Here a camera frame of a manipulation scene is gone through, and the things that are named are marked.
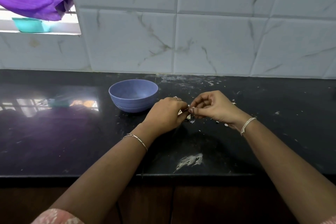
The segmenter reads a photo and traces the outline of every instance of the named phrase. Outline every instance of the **tiled wall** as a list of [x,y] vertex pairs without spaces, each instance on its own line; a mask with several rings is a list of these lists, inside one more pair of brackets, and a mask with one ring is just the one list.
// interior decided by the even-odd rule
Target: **tiled wall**
[[336,0],[75,4],[82,36],[34,35],[41,44],[32,47],[30,35],[1,33],[2,66],[336,78]]

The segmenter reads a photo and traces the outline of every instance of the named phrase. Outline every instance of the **sleeve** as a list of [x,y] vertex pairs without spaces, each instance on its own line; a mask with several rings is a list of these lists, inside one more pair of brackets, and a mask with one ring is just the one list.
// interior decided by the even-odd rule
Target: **sleeve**
[[60,209],[48,209],[41,213],[31,224],[84,224],[71,213]]
[[336,216],[331,217],[329,220],[326,220],[321,224],[336,224]]

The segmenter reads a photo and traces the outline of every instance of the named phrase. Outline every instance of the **kitchen counter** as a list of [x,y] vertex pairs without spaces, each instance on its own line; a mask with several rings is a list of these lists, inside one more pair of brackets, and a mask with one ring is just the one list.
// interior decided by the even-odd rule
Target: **kitchen counter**
[[[336,177],[336,82],[321,79],[0,70],[0,184],[69,186],[142,122],[112,102],[126,79],[187,103],[220,90],[330,180]],[[211,119],[159,137],[132,180],[149,184],[269,184],[247,142]]]

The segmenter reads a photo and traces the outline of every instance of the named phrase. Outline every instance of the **teal container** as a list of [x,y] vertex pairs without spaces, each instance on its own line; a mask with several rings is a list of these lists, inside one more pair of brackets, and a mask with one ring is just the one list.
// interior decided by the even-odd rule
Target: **teal container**
[[33,18],[12,18],[15,26],[24,33],[48,33],[50,26],[44,21]]

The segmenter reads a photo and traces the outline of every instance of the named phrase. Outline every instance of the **bracelet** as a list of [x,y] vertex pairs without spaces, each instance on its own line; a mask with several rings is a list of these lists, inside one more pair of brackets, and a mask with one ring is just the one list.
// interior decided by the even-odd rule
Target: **bracelet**
[[126,134],[126,136],[124,136],[124,137],[127,137],[127,136],[132,136],[132,137],[135,137],[136,139],[138,139],[141,142],[141,144],[145,147],[146,151],[148,151],[147,147],[145,146],[145,144],[143,143],[143,141],[141,141],[141,139],[139,137],[137,137],[134,134]]
[[243,126],[243,128],[241,129],[241,132],[240,132],[240,135],[242,136],[243,135],[243,133],[245,132],[245,128],[246,128],[246,126],[251,122],[251,121],[253,121],[253,120],[255,120],[256,118],[251,118],[251,119],[249,119],[246,123],[245,123],[245,125]]

